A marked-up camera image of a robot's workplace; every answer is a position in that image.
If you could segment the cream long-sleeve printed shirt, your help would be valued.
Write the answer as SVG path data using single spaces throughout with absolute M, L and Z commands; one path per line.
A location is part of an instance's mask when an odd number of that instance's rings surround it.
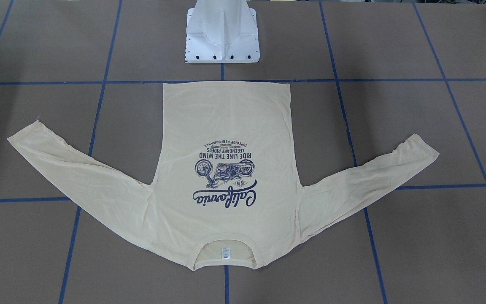
M 39 173 L 131 244 L 191 271 L 262 268 L 434 162 L 416 133 L 392 152 L 300 183 L 288 84 L 163 85 L 163 137 L 147 185 L 35 121 L 8 138 Z

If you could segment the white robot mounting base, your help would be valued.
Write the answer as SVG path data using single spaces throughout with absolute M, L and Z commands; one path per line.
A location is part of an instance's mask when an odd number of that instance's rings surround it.
M 246 0 L 198 0 L 186 14 L 186 63 L 257 63 L 256 11 Z

